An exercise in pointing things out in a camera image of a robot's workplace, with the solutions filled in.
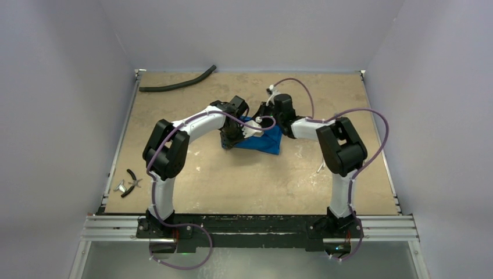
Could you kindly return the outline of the blue cloth napkin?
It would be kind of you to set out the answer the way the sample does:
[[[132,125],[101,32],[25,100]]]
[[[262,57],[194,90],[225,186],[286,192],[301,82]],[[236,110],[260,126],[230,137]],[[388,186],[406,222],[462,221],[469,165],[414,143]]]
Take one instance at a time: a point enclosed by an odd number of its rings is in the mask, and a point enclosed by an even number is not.
[[[241,142],[233,143],[231,138],[228,138],[226,133],[220,132],[220,142],[223,149],[229,150],[232,148],[249,149],[268,153],[272,155],[280,154],[280,144],[283,134],[278,125],[272,129],[266,130],[259,137],[256,135],[248,137]]]

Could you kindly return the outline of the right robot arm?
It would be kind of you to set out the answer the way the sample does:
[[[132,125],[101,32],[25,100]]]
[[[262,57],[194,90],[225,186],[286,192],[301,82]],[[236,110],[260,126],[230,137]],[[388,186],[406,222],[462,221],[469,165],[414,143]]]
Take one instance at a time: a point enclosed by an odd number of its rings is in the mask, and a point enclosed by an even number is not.
[[[347,117],[327,121],[299,116],[288,94],[262,102],[253,119],[263,128],[276,123],[282,134],[289,138],[319,143],[323,161],[333,174],[326,228],[335,237],[347,232],[355,221],[355,175],[367,158],[367,149],[351,121]]]

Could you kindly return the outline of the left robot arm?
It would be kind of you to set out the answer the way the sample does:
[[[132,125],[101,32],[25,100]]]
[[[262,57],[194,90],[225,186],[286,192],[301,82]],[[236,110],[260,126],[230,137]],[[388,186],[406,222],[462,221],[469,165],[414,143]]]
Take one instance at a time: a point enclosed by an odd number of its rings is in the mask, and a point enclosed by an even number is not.
[[[238,96],[229,102],[216,100],[204,110],[182,120],[159,120],[144,148],[142,157],[151,176],[151,205],[146,219],[160,238],[173,232],[173,189],[187,158],[188,146],[205,134],[219,130],[220,144],[231,149],[245,141],[240,117],[249,110]]]

